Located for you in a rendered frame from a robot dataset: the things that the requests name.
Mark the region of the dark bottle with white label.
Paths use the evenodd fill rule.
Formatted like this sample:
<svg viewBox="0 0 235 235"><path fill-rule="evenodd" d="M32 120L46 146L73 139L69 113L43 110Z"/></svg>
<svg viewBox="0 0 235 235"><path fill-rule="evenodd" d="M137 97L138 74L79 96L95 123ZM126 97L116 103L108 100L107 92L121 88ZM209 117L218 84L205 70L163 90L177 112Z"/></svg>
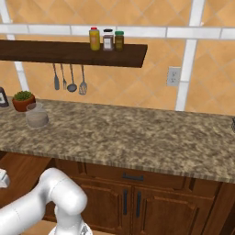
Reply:
<svg viewBox="0 0 235 235"><path fill-rule="evenodd" d="M9 103L3 87L0 86L0 107L8 107Z"/></svg>

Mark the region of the wooden cupboard door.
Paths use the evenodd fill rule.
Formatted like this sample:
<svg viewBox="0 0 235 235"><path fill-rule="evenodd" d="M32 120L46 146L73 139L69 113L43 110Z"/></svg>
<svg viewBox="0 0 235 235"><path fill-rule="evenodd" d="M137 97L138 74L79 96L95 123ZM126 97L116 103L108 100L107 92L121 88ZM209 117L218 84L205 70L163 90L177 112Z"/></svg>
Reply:
<svg viewBox="0 0 235 235"><path fill-rule="evenodd" d="M87 195L87 205L82 217L92 229L115 235L130 235L130 186L85 178L73 180ZM124 189L128 189L127 215L123 215Z"/></svg>
<svg viewBox="0 0 235 235"><path fill-rule="evenodd" d="M138 191L140 217L136 218ZM133 203L133 235L202 235L213 199L135 187Z"/></svg>

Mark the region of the hanging grey spatula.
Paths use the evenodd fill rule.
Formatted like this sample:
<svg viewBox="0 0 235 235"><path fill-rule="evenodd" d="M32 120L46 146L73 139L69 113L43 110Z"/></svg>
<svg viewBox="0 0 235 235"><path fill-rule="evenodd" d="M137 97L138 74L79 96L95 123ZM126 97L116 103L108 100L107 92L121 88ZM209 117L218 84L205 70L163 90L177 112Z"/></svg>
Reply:
<svg viewBox="0 0 235 235"><path fill-rule="evenodd" d="M60 90L60 82L59 82L58 75L56 73L56 66L54 63L52 64L52 66L53 66L53 71L54 71L54 88L55 90Z"/></svg>

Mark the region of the clear glass jar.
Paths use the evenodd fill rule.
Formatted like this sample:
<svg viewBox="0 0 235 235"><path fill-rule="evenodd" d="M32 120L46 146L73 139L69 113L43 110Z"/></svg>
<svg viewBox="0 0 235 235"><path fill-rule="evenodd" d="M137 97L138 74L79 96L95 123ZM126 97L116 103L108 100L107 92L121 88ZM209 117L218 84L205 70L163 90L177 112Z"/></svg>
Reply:
<svg viewBox="0 0 235 235"><path fill-rule="evenodd" d="M26 121L33 129L43 128L49 123L48 114L40 102L27 106Z"/></svg>

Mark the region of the hanging grey slotted turner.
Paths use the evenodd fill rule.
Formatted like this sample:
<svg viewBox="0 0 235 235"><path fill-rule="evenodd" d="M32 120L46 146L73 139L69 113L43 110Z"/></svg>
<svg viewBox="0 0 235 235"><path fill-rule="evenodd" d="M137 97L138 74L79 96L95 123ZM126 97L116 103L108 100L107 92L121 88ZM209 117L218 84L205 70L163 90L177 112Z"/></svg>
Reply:
<svg viewBox="0 0 235 235"><path fill-rule="evenodd" d="M82 80L82 82L79 85L79 95L86 95L86 92L87 92L87 83L85 82L85 79L84 79L84 66L81 65L81 67L82 67L82 77L83 77L83 80Z"/></svg>

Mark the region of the green plant in terracotta pot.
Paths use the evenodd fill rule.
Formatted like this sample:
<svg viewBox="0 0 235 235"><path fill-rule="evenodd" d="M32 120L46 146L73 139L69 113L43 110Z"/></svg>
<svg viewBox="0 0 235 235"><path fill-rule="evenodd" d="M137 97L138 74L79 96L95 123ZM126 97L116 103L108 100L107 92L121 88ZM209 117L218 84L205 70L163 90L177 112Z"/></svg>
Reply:
<svg viewBox="0 0 235 235"><path fill-rule="evenodd" d="M12 98L13 106L18 112L26 112L27 106L35 102L35 96L29 91L20 91Z"/></svg>

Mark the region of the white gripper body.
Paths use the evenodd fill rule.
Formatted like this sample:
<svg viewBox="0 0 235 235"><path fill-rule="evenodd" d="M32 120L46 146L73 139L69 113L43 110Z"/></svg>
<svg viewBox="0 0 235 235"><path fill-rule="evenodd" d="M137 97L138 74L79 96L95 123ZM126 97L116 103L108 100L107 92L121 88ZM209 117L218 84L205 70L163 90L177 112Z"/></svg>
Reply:
<svg viewBox="0 0 235 235"><path fill-rule="evenodd" d="M0 188L7 188L9 187L10 179L7 175L6 170L0 169Z"/></svg>

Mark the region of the brown jar with green lid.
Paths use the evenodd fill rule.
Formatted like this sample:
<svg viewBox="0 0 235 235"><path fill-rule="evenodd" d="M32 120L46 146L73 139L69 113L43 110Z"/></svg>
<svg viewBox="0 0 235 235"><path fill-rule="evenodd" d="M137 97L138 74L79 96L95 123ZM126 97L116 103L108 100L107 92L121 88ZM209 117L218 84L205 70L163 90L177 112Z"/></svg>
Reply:
<svg viewBox="0 0 235 235"><path fill-rule="evenodd" d="M122 51L124 47L124 32L116 31L115 32L115 47L117 51Z"/></svg>

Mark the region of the spice jar with black lid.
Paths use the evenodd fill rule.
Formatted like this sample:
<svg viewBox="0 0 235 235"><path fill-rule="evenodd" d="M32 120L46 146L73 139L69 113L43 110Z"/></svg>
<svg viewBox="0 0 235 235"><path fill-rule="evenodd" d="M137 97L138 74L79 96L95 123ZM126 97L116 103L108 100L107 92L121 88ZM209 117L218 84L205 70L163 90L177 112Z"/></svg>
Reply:
<svg viewBox="0 0 235 235"><path fill-rule="evenodd" d="M111 28L105 28L103 30L103 50L114 49L114 34Z"/></svg>

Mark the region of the hanging grey fork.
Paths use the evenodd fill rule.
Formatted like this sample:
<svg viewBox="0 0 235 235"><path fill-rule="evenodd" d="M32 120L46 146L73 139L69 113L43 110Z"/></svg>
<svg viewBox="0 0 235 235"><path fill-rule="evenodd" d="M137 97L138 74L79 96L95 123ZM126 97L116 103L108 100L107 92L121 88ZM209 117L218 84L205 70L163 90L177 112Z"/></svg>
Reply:
<svg viewBox="0 0 235 235"><path fill-rule="evenodd" d="M63 65L61 63L61 71L62 71L62 85L63 85L63 90L66 90L67 89L67 82L64 78L64 70L63 70Z"/></svg>

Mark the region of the dark wooden wall shelf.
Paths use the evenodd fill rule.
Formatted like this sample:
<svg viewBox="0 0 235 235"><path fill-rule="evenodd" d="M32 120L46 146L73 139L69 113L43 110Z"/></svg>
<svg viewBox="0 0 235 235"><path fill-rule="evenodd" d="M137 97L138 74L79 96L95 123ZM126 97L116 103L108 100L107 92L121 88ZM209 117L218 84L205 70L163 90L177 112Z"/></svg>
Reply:
<svg viewBox="0 0 235 235"><path fill-rule="evenodd" d="M0 61L141 68L147 49L143 44L126 44L123 51L93 51L86 42L0 39Z"/></svg>

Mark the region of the white wall power outlet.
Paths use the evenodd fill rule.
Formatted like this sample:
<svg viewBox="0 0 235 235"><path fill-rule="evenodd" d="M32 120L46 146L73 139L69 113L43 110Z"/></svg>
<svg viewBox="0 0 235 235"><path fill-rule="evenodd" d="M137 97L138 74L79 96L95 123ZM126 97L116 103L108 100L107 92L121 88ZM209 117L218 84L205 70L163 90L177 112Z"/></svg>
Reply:
<svg viewBox="0 0 235 235"><path fill-rule="evenodd" d="M167 85L177 86L180 81L181 68L170 66L167 73Z"/></svg>

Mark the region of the yellow bottle with red cap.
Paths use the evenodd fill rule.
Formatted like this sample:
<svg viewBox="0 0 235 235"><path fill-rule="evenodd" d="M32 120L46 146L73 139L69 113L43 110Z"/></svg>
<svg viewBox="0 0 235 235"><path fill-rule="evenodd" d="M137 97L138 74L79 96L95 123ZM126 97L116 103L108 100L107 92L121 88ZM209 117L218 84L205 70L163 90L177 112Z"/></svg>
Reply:
<svg viewBox="0 0 235 235"><path fill-rule="evenodd" d="M100 34L97 27L91 27L89 30L91 50L100 50Z"/></svg>

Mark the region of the wooden drawer front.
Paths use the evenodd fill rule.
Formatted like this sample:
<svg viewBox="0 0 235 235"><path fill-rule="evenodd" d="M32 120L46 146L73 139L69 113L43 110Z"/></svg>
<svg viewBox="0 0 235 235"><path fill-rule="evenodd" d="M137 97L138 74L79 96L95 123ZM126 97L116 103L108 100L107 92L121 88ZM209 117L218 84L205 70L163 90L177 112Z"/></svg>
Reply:
<svg viewBox="0 0 235 235"><path fill-rule="evenodd" d="M180 190L184 187L185 179L183 176L175 176L164 173L153 173L140 170L133 170L127 168L119 168L114 166L105 166L88 163L86 165L86 172L88 175L103 178L107 180L126 182L129 184L148 185L155 187L165 187ZM134 181L122 178L123 173L134 176L143 175L143 181Z"/></svg>

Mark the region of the hanging grey ladle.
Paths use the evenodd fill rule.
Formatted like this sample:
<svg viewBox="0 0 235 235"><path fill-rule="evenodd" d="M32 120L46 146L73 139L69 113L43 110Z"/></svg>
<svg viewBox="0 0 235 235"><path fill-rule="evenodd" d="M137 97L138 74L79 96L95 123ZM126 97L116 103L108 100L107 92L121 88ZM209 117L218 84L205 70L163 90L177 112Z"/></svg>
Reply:
<svg viewBox="0 0 235 235"><path fill-rule="evenodd" d="M70 71L71 71L71 75L73 75L73 66L72 65L70 65ZM72 83L67 86L67 90L71 93L73 93L77 90L77 85L74 83L74 81L72 81Z"/></svg>

